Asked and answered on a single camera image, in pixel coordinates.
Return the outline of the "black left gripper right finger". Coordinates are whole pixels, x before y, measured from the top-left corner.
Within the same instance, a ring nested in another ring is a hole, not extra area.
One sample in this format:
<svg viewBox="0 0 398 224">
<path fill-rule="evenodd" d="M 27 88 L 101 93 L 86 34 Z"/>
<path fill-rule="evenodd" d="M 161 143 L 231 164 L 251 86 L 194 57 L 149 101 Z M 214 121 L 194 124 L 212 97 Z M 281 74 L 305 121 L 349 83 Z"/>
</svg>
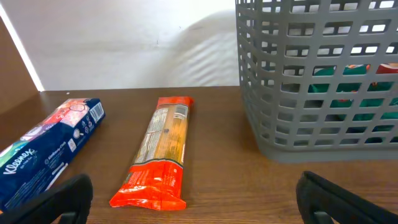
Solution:
<svg viewBox="0 0 398 224">
<path fill-rule="evenodd" d="M 296 185 L 304 223 L 397 223 L 397 215 L 310 171 Z"/>
</svg>

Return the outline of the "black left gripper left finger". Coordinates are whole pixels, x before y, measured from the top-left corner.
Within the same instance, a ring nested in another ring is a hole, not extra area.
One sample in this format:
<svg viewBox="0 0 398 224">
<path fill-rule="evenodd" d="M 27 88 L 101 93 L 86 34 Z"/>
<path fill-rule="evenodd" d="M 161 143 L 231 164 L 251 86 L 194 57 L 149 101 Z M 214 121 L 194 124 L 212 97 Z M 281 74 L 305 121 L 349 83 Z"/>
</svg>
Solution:
<svg viewBox="0 0 398 224">
<path fill-rule="evenodd" d="M 93 199 L 93 185 L 79 174 L 45 191 L 31 201 L 1 215 L 1 223 L 86 223 Z"/>
</svg>

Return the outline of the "blue Kleenex tissue pack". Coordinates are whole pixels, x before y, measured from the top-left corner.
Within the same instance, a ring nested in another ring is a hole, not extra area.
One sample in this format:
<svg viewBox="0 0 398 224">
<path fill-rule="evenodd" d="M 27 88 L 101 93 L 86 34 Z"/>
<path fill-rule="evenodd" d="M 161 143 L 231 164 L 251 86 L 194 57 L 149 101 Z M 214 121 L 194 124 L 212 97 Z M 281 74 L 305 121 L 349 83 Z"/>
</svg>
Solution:
<svg viewBox="0 0 398 224">
<path fill-rule="evenodd" d="M 1 153 L 1 212 L 48 190 L 105 117 L 98 98 L 68 99 Z"/>
</svg>

